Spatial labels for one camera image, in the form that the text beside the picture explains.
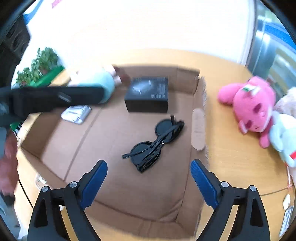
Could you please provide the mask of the person's hand holding gripper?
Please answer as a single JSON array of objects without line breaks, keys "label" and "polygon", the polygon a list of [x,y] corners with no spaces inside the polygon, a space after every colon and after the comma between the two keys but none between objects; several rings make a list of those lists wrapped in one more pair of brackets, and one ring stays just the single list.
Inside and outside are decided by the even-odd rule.
[{"label": "person's hand holding gripper", "polygon": [[5,143],[4,155],[1,158],[1,193],[13,196],[18,183],[18,160],[16,154],[18,142],[14,132],[10,132]]}]

